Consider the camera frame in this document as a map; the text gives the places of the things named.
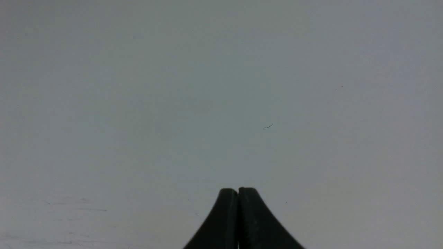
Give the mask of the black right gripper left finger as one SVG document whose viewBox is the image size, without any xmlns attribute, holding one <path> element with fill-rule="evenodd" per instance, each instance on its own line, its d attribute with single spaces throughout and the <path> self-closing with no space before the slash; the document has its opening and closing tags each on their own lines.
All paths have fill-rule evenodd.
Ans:
<svg viewBox="0 0 443 249">
<path fill-rule="evenodd" d="M 185 249 L 237 249 L 238 193 L 223 188 L 215 204 Z"/>
</svg>

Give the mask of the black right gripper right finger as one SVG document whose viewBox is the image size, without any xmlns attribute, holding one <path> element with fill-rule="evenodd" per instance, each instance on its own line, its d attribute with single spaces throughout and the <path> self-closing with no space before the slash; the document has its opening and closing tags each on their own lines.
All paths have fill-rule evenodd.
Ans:
<svg viewBox="0 0 443 249">
<path fill-rule="evenodd" d="M 304 248 L 272 214 L 255 188 L 239 188 L 238 201 L 240 249 Z"/>
</svg>

